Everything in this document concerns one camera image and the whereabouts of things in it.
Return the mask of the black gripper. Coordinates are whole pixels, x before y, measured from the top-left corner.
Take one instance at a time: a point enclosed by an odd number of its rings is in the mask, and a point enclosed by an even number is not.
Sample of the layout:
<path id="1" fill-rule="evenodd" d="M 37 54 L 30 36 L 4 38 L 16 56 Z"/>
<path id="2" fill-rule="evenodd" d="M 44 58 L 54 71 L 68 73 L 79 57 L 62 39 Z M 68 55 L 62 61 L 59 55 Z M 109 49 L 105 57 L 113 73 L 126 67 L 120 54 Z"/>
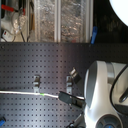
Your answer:
<path id="1" fill-rule="evenodd" d="M 75 106 L 77 108 L 82 108 L 85 104 L 85 101 L 83 99 L 77 98 L 76 96 L 70 95 L 62 91 L 59 92 L 58 98 L 62 102 L 71 106 Z"/>

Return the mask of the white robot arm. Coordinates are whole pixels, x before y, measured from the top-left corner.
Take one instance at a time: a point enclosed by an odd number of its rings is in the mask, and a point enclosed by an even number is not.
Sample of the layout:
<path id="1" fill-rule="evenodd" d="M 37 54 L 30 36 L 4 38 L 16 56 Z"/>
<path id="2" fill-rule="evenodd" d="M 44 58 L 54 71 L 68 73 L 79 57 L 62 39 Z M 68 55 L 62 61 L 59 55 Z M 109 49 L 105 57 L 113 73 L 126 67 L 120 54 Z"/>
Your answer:
<path id="1" fill-rule="evenodd" d="M 82 80 L 76 69 L 70 72 L 83 98 L 60 91 L 59 99 L 82 110 L 66 128 L 123 128 L 121 107 L 128 108 L 128 64 L 95 61 Z"/>

